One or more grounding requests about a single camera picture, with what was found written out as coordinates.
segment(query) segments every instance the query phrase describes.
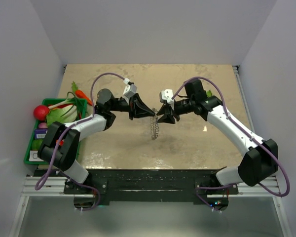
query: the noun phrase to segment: white wall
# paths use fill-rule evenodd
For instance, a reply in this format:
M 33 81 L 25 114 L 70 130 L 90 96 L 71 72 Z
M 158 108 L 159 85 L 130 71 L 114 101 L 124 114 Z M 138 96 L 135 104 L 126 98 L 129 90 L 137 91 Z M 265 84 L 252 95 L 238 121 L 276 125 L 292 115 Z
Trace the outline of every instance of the white wall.
M 279 145 L 292 186 L 283 201 L 296 237 L 296 0 L 277 0 L 240 77 L 257 133 Z
M 55 96 L 61 62 L 28 0 L 0 0 L 0 237 L 7 236 L 29 170 L 33 108 Z
M 67 63 L 239 65 L 276 0 L 31 0 Z

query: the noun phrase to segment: carrot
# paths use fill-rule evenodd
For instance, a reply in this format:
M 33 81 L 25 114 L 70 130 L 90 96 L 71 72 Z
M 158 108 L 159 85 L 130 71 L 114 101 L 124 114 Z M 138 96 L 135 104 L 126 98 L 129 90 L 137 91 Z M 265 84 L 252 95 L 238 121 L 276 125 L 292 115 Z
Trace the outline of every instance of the carrot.
M 71 88 L 73 90 L 73 93 L 79 97 L 79 98 L 82 98 L 82 99 L 86 99 L 88 104 L 89 105 L 92 105 L 92 101 L 83 93 L 82 90 L 79 90 L 78 89 L 78 86 L 77 84 L 73 81 L 72 84 L 71 84 Z

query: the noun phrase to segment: cable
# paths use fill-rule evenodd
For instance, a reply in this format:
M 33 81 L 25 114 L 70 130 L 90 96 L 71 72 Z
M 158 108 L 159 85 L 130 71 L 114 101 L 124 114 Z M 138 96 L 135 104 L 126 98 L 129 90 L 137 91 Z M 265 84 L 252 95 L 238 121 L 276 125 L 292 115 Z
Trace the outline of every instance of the cable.
M 121 78 L 122 80 L 125 80 L 124 77 L 122 77 L 122 76 L 120 76 L 119 74 L 116 74 L 116 73 L 102 73 L 101 75 L 98 75 L 98 76 L 94 79 L 94 81 L 93 81 L 93 83 L 92 83 L 92 85 L 91 85 L 91 92 L 90 92 L 90 99 L 91 99 L 91 102 L 92 102 L 92 109 L 93 109 L 93 113 L 92 113 L 92 115 L 93 115 L 93 116 L 95 115 L 95 107 L 94 107 L 94 101 L 93 101 L 93 87 L 94 87 L 95 82 L 96 82 L 100 77 L 105 76 L 105 75 L 113 75 L 113 76 L 116 76 L 116 77 L 118 77 L 118 78 Z
M 271 156 L 271 158 L 275 161 L 275 163 L 278 165 L 278 167 L 280 167 L 283 175 L 284 175 L 284 178 L 285 178 L 285 182 L 286 182 L 286 191 L 281 194 L 281 193 L 276 193 L 276 192 L 273 192 L 272 190 L 270 190 L 269 188 L 267 188 L 265 185 L 263 185 L 262 183 L 259 183 L 259 185 L 261 187 L 263 187 L 265 190 L 267 190 L 269 193 L 277 196 L 277 197 L 285 197 L 287 196 L 289 193 L 290 193 L 290 190 L 291 190 L 291 185 L 290 185 L 290 181 L 289 181 L 289 178 L 288 178 L 288 175 L 284 169 L 284 167 L 282 166 L 282 164 L 280 163 L 280 161 L 275 157 L 275 155 L 270 152 L 266 147 L 264 147 L 262 144 L 260 144 L 254 137 L 251 137 L 251 135 L 246 131 L 244 130 L 235 120 L 232 119 L 232 117 L 228 117 L 228 110 L 227 110 L 227 107 L 226 107 L 226 103 L 225 103 L 225 99 L 222 95 L 222 92 L 221 90 L 217 87 L 217 85 L 215 83 L 213 83 L 211 80 L 207 79 L 207 78 L 204 78 L 204 77 L 192 77 L 188 80 L 186 80 L 183 85 L 177 90 L 176 93 L 174 93 L 174 95 L 172 96 L 172 99 L 174 99 L 178 93 L 182 90 L 182 88 L 187 84 L 189 83 L 191 80 L 194 80 L 194 79 L 203 79 L 207 82 L 209 82 L 218 92 L 218 94 L 220 95 L 221 99 L 222 99 L 222 106 L 223 106 L 223 110 L 225 112 L 225 115 L 226 117 L 241 131 L 243 132 L 247 137 L 249 137 L 254 143 L 256 143 L 259 147 L 261 147 L 269 156 Z
M 63 140 L 64 136 L 66 135 L 66 133 L 73 127 L 75 127 L 76 125 L 82 123 L 82 122 L 86 122 L 86 121 L 89 121 L 91 120 L 92 118 L 91 117 L 88 117 L 88 118 L 84 118 L 84 119 L 81 119 L 79 121 L 77 121 L 77 123 L 73 123 L 72 125 L 70 125 L 69 127 L 66 127 L 66 129 L 62 132 L 62 134 L 59 136 L 57 142 L 56 142 L 56 145 L 55 145 L 55 148 L 54 148 L 54 151 L 53 151 L 53 154 L 51 156 L 51 159 L 50 159 L 50 163 L 49 163 L 49 167 L 47 169 L 47 172 L 45 174 L 43 174 L 40 179 L 38 180 L 38 182 L 35 184 L 35 190 L 40 190 L 44 184 L 46 183 L 49 175 L 50 175 L 50 172 L 52 171 L 52 168 L 53 168 L 53 164 L 54 164 L 54 161 L 55 161 L 55 158 L 56 158 L 56 153 L 58 151 L 58 147 L 60 145 L 60 142 Z
M 88 208 L 81 208 L 81 211 L 90 211 L 90 210 L 93 210 L 94 208 L 96 208 L 99 203 L 100 203 L 100 200 L 101 200 L 101 195 L 100 195 L 100 192 L 99 190 L 97 190 L 96 188 L 92 187 L 92 186 L 88 186 L 88 185 L 84 185 L 84 184 L 81 184 L 81 183 L 78 183 L 76 180 L 70 178 L 68 175 L 66 175 L 64 172 L 62 172 L 61 170 L 59 170 L 59 172 L 61 173 L 61 175 L 65 176 L 66 178 L 68 178 L 69 180 L 71 180 L 73 183 L 77 184 L 78 186 L 80 187 L 83 187 L 83 188 L 87 188 L 87 189 L 91 189 L 93 190 L 95 193 L 97 193 L 97 196 L 98 196 L 98 200 L 95 201 L 94 200 L 94 203 L 91 207 L 88 207 Z
M 195 188 L 195 192 L 196 192 L 196 195 L 198 196 L 199 199 L 201 199 L 203 201 L 203 203 L 205 203 L 207 206 L 209 206 L 212 211 L 219 211 L 221 212 L 220 210 L 218 210 L 217 208 L 211 206 L 204 198 L 201 197 L 200 194 L 197 193 L 197 190 L 219 190 L 219 189 L 228 189 L 230 187 L 232 187 L 234 184 L 228 184 L 228 185 L 225 185 L 225 186 L 220 186 L 220 187 L 198 187 L 198 188 Z

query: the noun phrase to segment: tabletop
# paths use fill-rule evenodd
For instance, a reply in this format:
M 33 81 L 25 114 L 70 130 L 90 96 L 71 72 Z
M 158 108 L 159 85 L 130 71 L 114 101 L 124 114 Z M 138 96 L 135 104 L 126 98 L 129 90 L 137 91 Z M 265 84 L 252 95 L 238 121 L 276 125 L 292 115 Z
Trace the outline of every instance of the tabletop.
M 58 97 L 66 97 L 71 83 L 90 94 L 94 78 L 114 72 L 129 78 L 137 86 L 142 101 L 159 110 L 159 93 L 174 92 L 194 76 L 212 80 L 222 91 L 228 109 L 246 126 L 248 118 L 231 65 L 167 65 L 167 64 L 68 64 Z M 203 81 L 205 90 L 215 89 Z M 97 92 L 108 88 L 115 97 L 123 94 L 125 84 L 114 76 L 100 78 Z M 81 142 L 78 162 L 87 169 L 217 169 L 239 165 L 242 157 L 234 145 L 214 126 L 193 113 L 182 115 L 176 124 L 159 124 L 159 136 L 151 139 L 150 118 L 131 121 L 128 113 L 113 112 L 116 119 L 111 128 L 95 133 Z

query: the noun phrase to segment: green basket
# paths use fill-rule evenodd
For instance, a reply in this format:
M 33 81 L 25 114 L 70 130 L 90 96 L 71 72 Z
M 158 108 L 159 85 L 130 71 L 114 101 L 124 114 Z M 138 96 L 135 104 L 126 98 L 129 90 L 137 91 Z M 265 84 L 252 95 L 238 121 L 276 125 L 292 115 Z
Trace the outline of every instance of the green basket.
M 55 105 L 55 104 L 57 104 L 59 102 L 62 102 L 64 100 L 65 99 L 48 98 L 48 99 L 44 99 L 41 104 L 42 105 L 47 105 L 47 106 L 48 105 Z M 86 99 L 79 99 L 79 101 L 83 104 L 83 110 L 81 111 L 81 118 L 85 118 L 85 113 L 86 113 L 86 110 L 87 110 L 87 100 Z M 29 161 L 31 145 L 32 145 L 32 142 L 34 140 L 34 130 L 37 128 L 37 126 L 38 126 L 39 123 L 40 123 L 40 121 L 39 120 L 36 120 L 34 129 L 33 129 L 33 132 L 32 132 L 31 139 L 30 139 L 28 148 L 27 148 L 26 153 L 25 153 L 25 156 L 24 156 L 24 163 L 25 164 L 36 164 L 36 165 L 37 164 L 48 164 L 47 162 L 43 162 L 43 161 Z M 75 156 L 76 159 L 78 157 L 79 148 L 80 148 L 80 143 L 78 145 L 77 154 Z

